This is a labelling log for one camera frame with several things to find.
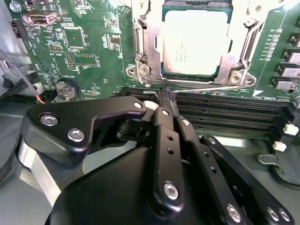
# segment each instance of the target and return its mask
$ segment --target mounting screw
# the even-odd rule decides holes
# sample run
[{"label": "mounting screw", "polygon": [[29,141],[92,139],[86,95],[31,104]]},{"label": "mounting screw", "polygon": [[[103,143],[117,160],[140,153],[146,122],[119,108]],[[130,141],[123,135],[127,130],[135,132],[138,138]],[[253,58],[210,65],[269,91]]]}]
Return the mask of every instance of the mounting screw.
[{"label": "mounting screw", "polygon": [[41,120],[42,124],[49,126],[49,127],[52,127],[52,126],[58,124],[58,119],[55,116],[50,115],[50,114],[43,115],[40,120]]},{"label": "mounting screw", "polygon": [[212,144],[215,144],[215,143],[216,143],[215,139],[213,139],[212,137],[209,137],[208,140],[209,140]]},{"label": "mounting screw", "polygon": [[227,205],[227,212],[235,222],[239,223],[241,221],[240,214],[233,205]]},{"label": "mounting screw", "polygon": [[142,105],[138,102],[135,102],[134,103],[135,107],[138,108],[138,109],[141,109],[142,108]]},{"label": "mounting screw", "polygon": [[271,209],[270,207],[267,208],[269,215],[275,220],[275,221],[279,221],[279,217],[276,214],[276,212],[274,212],[273,209]]},{"label": "mounting screw", "polygon": [[289,216],[283,211],[283,209],[279,209],[279,213],[283,217],[283,219],[285,219],[287,222],[290,221]]},{"label": "mounting screw", "polygon": [[77,128],[73,128],[67,132],[67,137],[73,142],[82,142],[84,140],[84,133]]},{"label": "mounting screw", "polygon": [[166,110],[163,110],[162,112],[163,112],[163,114],[166,115],[166,116],[169,115],[169,113],[168,113]]},{"label": "mounting screw", "polygon": [[21,5],[16,1],[11,1],[10,4],[9,4],[9,8],[14,13],[20,13],[21,10],[22,10]]},{"label": "mounting screw", "polygon": [[231,83],[240,83],[241,80],[242,80],[242,74],[236,71],[233,72],[229,77],[229,81]]},{"label": "mounting screw", "polygon": [[177,188],[171,183],[164,184],[164,191],[168,198],[176,200],[179,196]]},{"label": "mounting screw", "polygon": [[186,126],[189,125],[189,122],[188,122],[187,120],[183,120],[182,122],[183,122]]},{"label": "mounting screw", "polygon": [[238,68],[238,67],[240,67],[239,63],[235,63],[235,64],[233,65],[233,68]]}]

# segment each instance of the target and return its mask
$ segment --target black wire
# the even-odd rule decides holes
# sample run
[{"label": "black wire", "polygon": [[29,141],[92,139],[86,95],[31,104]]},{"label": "black wire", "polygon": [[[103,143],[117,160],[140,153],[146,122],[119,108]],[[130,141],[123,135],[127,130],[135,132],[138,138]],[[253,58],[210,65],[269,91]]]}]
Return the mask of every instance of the black wire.
[{"label": "black wire", "polygon": [[[29,81],[31,82],[31,84],[35,84],[35,83],[38,83],[40,81],[36,73],[26,75],[26,77],[29,79]],[[25,83],[25,81],[23,79],[20,79],[13,86],[12,89],[10,89],[7,92],[5,92],[3,95],[0,96],[0,98],[13,96],[13,95],[15,95],[15,94],[17,94],[17,93],[25,90],[26,88],[28,88],[27,84]]]},{"label": "black wire", "polygon": [[270,172],[271,176],[273,177],[273,179],[277,183],[279,183],[283,186],[286,186],[287,188],[291,188],[291,189],[294,189],[294,190],[300,190],[300,185],[290,183],[290,182],[284,180],[281,176],[279,176],[279,174],[277,173],[275,165],[270,165],[269,166],[269,172]]}]

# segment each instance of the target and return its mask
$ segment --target cable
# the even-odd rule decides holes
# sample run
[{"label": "cable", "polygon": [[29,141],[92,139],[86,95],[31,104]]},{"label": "cable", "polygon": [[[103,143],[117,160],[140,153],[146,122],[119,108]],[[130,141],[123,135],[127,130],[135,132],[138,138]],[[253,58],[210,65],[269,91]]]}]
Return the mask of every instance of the cable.
[{"label": "cable", "polygon": [[[30,81],[31,84],[35,84],[35,83],[38,83],[40,81],[39,78],[38,78],[38,75],[36,73],[26,75],[26,77],[28,78],[28,80]],[[18,94],[19,92],[25,90],[26,88],[28,88],[27,84],[25,83],[25,81],[23,79],[20,79],[12,87],[12,89],[5,92],[3,95],[0,96],[0,98],[13,96],[13,95]]]},{"label": "cable", "polygon": [[173,93],[184,93],[184,92],[199,92],[199,91],[206,91],[206,90],[230,90],[230,89],[237,89],[239,88],[238,85],[236,86],[227,86],[227,87],[215,87],[215,88],[199,88],[199,89],[189,89],[189,90],[175,90]]},{"label": "cable", "polygon": [[280,177],[279,174],[277,173],[275,165],[269,165],[269,172],[270,172],[271,176],[273,177],[273,179],[277,183],[279,183],[283,186],[286,186],[287,188],[291,188],[291,189],[294,189],[294,190],[300,190],[300,185],[293,184],[293,183],[290,183],[290,182],[282,179],[282,177]]},{"label": "cable", "polygon": [[15,70],[17,72],[17,74],[19,74],[22,77],[22,79],[25,81],[25,83],[28,85],[29,89],[34,93],[34,95],[37,98],[40,98],[39,93],[37,92],[37,90],[35,90],[35,88],[30,83],[30,81],[27,79],[27,77],[19,70],[19,68],[10,60],[9,57],[6,56],[6,54],[1,49],[0,49],[0,58],[2,60],[5,60],[7,62],[7,64],[9,65],[9,67],[11,69]]},{"label": "cable", "polygon": [[37,100],[38,100],[40,103],[45,104],[45,102],[41,99],[40,96],[37,96]]}]

